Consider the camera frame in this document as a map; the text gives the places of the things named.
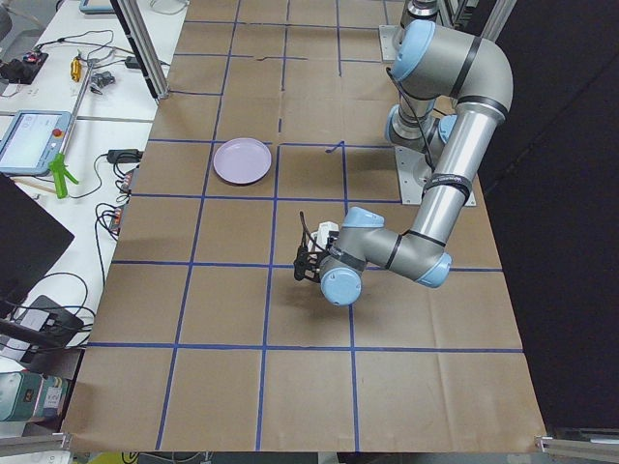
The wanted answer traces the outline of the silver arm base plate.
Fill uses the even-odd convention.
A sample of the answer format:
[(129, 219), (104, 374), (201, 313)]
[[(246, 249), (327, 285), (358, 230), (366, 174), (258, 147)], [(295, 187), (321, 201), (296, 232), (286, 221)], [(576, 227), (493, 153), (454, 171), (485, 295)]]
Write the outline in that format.
[(431, 176), (425, 156), (405, 147), (395, 147), (400, 200), (403, 205), (419, 206), (422, 192)]
[(403, 29), (399, 25), (379, 25), (378, 35), (383, 63), (393, 63), (398, 55)]

